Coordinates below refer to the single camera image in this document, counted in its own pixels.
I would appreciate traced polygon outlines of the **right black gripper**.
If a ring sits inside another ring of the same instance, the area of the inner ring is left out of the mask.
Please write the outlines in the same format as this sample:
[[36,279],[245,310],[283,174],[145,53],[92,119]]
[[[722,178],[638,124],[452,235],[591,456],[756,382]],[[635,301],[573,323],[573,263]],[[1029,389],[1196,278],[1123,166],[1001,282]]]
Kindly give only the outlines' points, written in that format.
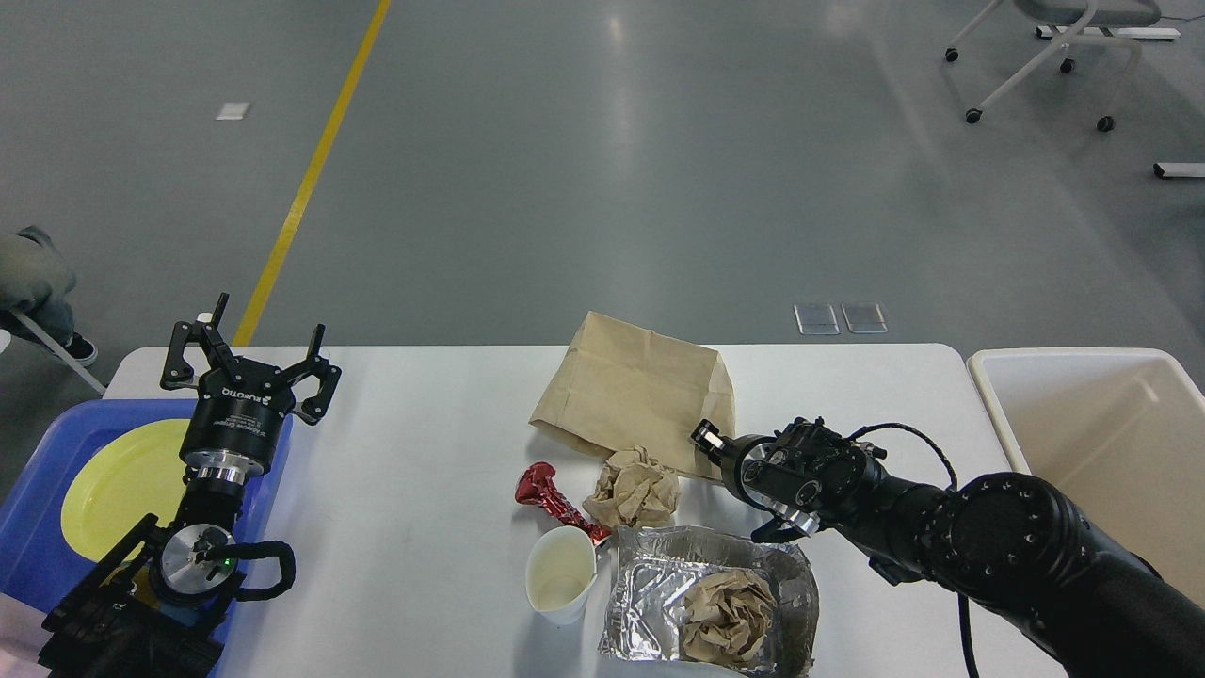
[[[764,512],[774,512],[775,499],[754,487],[763,466],[772,455],[775,442],[770,435],[740,435],[731,438],[722,435],[715,421],[701,419],[690,434],[690,441],[706,458],[721,458],[721,476],[731,496]],[[819,519],[815,514],[804,515],[803,523],[774,518],[750,532],[753,543],[786,544],[810,538],[819,531]]]

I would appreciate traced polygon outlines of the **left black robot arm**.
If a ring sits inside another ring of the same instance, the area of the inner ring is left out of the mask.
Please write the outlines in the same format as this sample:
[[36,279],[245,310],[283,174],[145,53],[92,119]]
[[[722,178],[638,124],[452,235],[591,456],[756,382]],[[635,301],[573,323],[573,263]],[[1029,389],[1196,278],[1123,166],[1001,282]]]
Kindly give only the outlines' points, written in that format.
[[246,487],[268,474],[290,415],[318,424],[341,369],[315,326],[289,366],[239,356],[219,331],[228,295],[169,338],[160,387],[192,389],[195,409],[178,452],[184,497],[175,518],[139,519],[55,605],[39,664],[52,677],[206,677],[224,645],[214,631],[230,605],[276,599],[296,583],[283,541],[239,541]]

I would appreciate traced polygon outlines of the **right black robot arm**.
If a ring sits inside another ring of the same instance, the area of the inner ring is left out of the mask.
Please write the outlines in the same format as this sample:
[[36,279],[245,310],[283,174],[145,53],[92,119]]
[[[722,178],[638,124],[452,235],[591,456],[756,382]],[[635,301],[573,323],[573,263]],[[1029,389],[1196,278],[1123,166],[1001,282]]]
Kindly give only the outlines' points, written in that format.
[[928,580],[958,596],[969,676],[970,605],[1012,623],[1071,677],[1200,677],[1200,605],[1097,527],[1036,476],[1000,472],[946,489],[900,479],[868,428],[842,435],[797,419],[729,438],[699,421],[690,438],[741,502],[768,512],[757,543],[835,531],[890,585]]

